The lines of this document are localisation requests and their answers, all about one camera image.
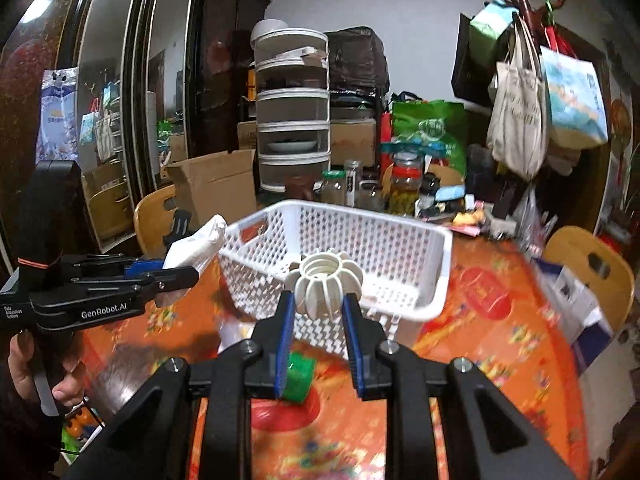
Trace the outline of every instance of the mirror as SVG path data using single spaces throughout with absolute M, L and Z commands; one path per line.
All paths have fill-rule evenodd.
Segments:
M 120 72 L 132 0 L 92 0 L 78 59 L 78 164 L 102 252 L 135 236 L 120 129 Z
M 155 0 L 146 66 L 146 138 L 156 189 L 170 184 L 164 167 L 188 158 L 184 70 L 191 0 Z

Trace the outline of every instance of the white plate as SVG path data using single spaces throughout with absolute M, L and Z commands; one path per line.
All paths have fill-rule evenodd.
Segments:
M 317 140 L 297 140 L 295 142 L 270 142 L 268 147 L 277 153 L 302 153 L 312 150 Z

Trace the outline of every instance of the black bag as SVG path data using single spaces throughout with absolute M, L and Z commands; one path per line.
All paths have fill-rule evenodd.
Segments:
M 389 72 L 382 40 L 369 27 L 328 32 L 331 90 L 389 91 Z
M 460 28 L 458 30 L 458 48 L 456 63 L 451 76 L 453 95 L 465 101 L 471 101 L 480 106 L 493 108 L 489 99 L 488 86 L 492 74 L 477 66 L 469 56 L 469 23 L 471 20 L 460 14 Z

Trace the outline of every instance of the black sleeve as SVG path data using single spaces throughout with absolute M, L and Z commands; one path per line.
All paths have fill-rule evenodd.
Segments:
M 7 362 L 0 362 L 0 476 L 50 480 L 60 457 L 62 424 L 62 416 L 46 416 L 39 404 L 25 402 Z

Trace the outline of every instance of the silver screw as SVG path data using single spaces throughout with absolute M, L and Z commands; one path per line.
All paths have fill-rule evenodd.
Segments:
M 466 357 L 456 357 L 453 359 L 453 365 L 456 370 L 460 370 L 463 374 L 466 374 L 474 367 L 474 364 Z
M 184 360 L 180 358 L 171 357 L 164 363 L 164 367 L 170 372 L 179 372 L 182 370 L 182 366 L 184 365 Z
M 400 345 L 391 339 L 387 339 L 380 343 L 380 350 L 385 354 L 393 355 L 400 349 Z
M 241 343 L 242 351 L 245 354 L 252 354 L 258 349 L 258 345 L 253 342 L 251 339 L 245 339 Z

